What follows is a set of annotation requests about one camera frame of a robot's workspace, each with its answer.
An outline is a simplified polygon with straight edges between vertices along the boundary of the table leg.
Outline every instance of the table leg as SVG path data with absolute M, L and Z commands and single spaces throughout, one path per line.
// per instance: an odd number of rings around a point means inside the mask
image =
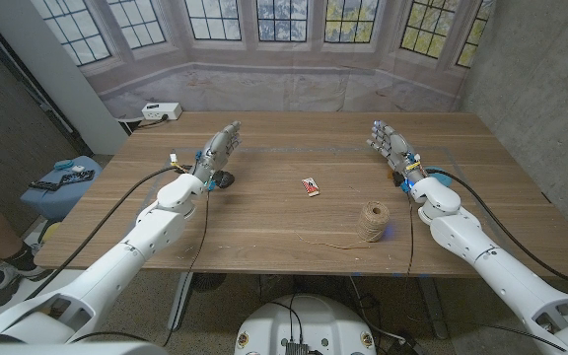
M 435 286 L 435 280 L 431 277 L 418 277 L 418 283 L 420 284 L 420 292 L 422 292 L 422 298 L 424 298 L 429 318 L 436 320 L 431 323 L 433 325 L 433 333 L 438 339 L 448 339 L 449 330 L 446 324 L 441 320 L 437 320 L 442 319 L 444 314 L 442 313 L 442 304 L 438 296 L 438 289 Z
M 192 272 L 182 272 L 175 292 L 175 300 L 173 307 L 170 309 L 170 318 L 168 319 L 168 329 L 177 330 L 181 325 L 183 314 L 185 313 L 185 305 L 190 295 L 190 287 L 192 283 Z

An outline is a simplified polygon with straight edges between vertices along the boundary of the blue stool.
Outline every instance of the blue stool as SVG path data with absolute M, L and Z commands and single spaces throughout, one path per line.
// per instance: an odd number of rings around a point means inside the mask
M 60 186 L 56 191 L 29 188 L 21 196 L 21 201 L 50 221 L 62 221 L 103 171 L 98 163 L 89 157 L 78 157 L 73 161 L 74 166 L 83 166 L 85 171 L 96 171 L 94 179 Z M 54 170 L 40 180 L 59 183 L 60 178 L 68 174 L 73 174 L 71 168 Z

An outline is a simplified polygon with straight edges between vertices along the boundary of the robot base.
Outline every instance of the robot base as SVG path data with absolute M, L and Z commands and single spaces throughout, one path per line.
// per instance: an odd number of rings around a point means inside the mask
M 289 307 L 291 296 L 281 297 L 274 302 Z M 289 310 L 267 303 L 241 326 L 234 354 L 297 354 L 293 351 L 306 346 L 306 353 L 310 350 L 322 355 L 376 354 L 374 338 L 368 326 L 356 313 L 340 303 L 319 295 L 299 294 L 295 295 L 292 309 L 297 312 L 302 324 L 302 345 L 295 315 L 292 315 L 295 344 L 290 344 Z

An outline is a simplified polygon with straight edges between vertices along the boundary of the wooden table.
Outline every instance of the wooden table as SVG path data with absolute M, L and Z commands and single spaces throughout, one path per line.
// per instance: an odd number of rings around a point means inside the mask
M 527 248 L 568 274 L 568 223 L 479 118 L 468 113 L 185 112 L 179 121 L 137 131 L 128 139 L 36 263 L 58 266 L 133 183 L 168 164 L 173 150 L 180 163 L 191 164 L 194 152 L 215 132 L 239 120 L 243 143 L 225 167 L 236 182 L 210 194 L 207 235 L 193 271 L 403 274 L 410 252 L 409 203 L 388 179 L 387 161 L 365 144 L 376 119 L 402 133 L 425 166 L 465 178 Z M 89 266 L 117 243 L 138 211 L 176 177 L 170 172 L 144 183 L 70 267 Z M 319 196 L 308 197 L 303 178 L 315 179 Z M 496 243 L 538 275 L 550 276 L 492 228 L 467 191 L 457 183 L 452 188 Z M 203 235 L 205 199 L 196 202 L 196 215 L 181 239 L 151 258 L 146 268 L 189 268 Z M 371 200 L 389 208 L 392 232 L 377 243 L 357 245 L 369 248 L 311 245 L 297 235 L 341 246 L 355 243 L 359 213 Z M 434 242 L 416 208 L 411 274 L 475 276 L 467 263 Z

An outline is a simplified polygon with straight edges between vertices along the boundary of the white wall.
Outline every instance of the white wall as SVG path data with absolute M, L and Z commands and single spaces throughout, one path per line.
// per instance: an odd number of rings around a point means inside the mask
M 115 154 L 127 135 L 30 1 L 0 0 L 0 33 L 96 154 Z

